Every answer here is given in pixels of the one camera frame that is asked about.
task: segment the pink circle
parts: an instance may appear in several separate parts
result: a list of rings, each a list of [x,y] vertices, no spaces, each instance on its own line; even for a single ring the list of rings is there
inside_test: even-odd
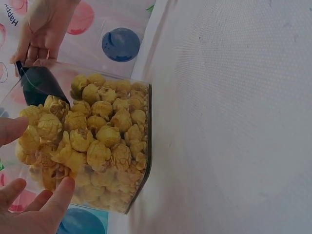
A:
[[[21,89],[21,87],[20,88],[17,88],[17,87],[14,88],[14,91],[11,94],[11,99],[18,104],[25,104],[26,103],[25,96],[24,96],[24,93],[23,93],[23,90]]]
[[[4,45],[5,36],[6,36],[5,26],[2,23],[0,23],[0,49]]]
[[[16,13],[20,15],[25,15],[27,13],[27,0],[10,0],[10,2]]]
[[[67,89],[70,89],[71,83],[74,80],[75,76],[79,75],[79,73],[74,70],[60,70],[54,72],[53,74],[55,77],[61,78],[62,89],[64,89],[65,91],[67,91]]]
[[[6,176],[4,173],[1,173],[0,176],[0,187],[5,186],[9,183],[6,181]],[[34,199],[36,198],[36,194],[32,193],[28,190],[24,190],[18,198],[13,202],[12,206],[9,208],[10,211],[21,212],[23,211]]]
[[[0,79],[2,79],[3,77],[3,70],[4,70],[3,63],[1,62],[0,63]]]
[[[82,1],[74,11],[72,20],[67,28],[67,33],[72,35],[82,34],[90,28],[93,20],[94,11],[92,7]]]

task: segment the clear plastic container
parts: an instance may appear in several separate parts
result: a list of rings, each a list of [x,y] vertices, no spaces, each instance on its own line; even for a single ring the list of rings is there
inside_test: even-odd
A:
[[[71,176],[73,204],[128,213],[151,168],[151,86],[44,59],[34,66],[48,68],[70,105],[48,96],[28,106],[19,80],[1,107],[30,125],[0,148],[7,177],[24,178],[37,194]]]

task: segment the finger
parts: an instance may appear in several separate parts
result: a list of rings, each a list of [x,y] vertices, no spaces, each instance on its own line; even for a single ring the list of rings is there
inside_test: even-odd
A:
[[[50,222],[51,228],[58,228],[64,215],[66,214],[68,205],[72,199],[75,189],[75,181],[71,177],[65,177],[59,184],[58,188],[41,208],[42,217]]]
[[[48,49],[39,49],[38,58],[39,59],[47,59],[49,50]]]
[[[10,58],[10,63],[15,63],[16,61],[23,60],[25,58],[31,38],[32,32],[29,27],[28,21],[25,18],[21,27],[19,45],[16,52]]]
[[[27,58],[25,61],[25,67],[31,67],[34,64],[34,62],[38,58],[38,52],[39,52],[39,48],[34,47],[32,45],[29,46],[28,52],[27,52]]]
[[[30,203],[27,208],[24,210],[26,211],[39,211],[45,203],[50,199],[53,192],[49,190],[43,190],[36,198],[35,200]]]
[[[59,55],[59,48],[58,49],[51,49],[49,51],[49,59],[58,59],[58,55]]]
[[[23,135],[27,126],[27,117],[19,117],[16,119],[0,117],[0,147]]]
[[[18,178],[0,190],[0,207],[7,210],[13,204],[15,199],[23,192],[26,187],[26,181]]]

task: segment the fingernail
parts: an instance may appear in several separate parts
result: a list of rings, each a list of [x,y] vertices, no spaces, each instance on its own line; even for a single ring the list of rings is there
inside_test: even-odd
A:
[[[9,62],[10,62],[11,64],[14,63],[14,62],[15,62],[14,59],[15,59],[15,55],[12,55],[11,58],[10,58],[10,60],[9,60]]]
[[[26,116],[21,116],[21,117],[17,117],[17,118],[15,118],[15,119],[18,119],[18,120],[24,120],[24,119],[28,119],[28,117],[26,117]]]
[[[21,117],[18,117],[18,118],[16,118],[15,120],[18,120],[18,121],[29,121],[29,119],[28,119],[28,117],[26,117],[26,116],[21,116]]]
[[[22,178],[18,178],[16,183],[14,184],[14,188],[16,190],[22,190],[26,187],[26,181]]]

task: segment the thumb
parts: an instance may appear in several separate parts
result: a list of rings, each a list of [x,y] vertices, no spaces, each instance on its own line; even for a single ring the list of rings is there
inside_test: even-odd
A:
[[[19,60],[21,61],[25,60],[32,34],[33,33],[29,27],[28,21],[24,20],[21,27],[19,45],[16,52],[10,58],[10,63],[15,63],[16,61]]]
[[[16,119],[0,117],[0,147],[19,138],[28,126],[28,118]]]

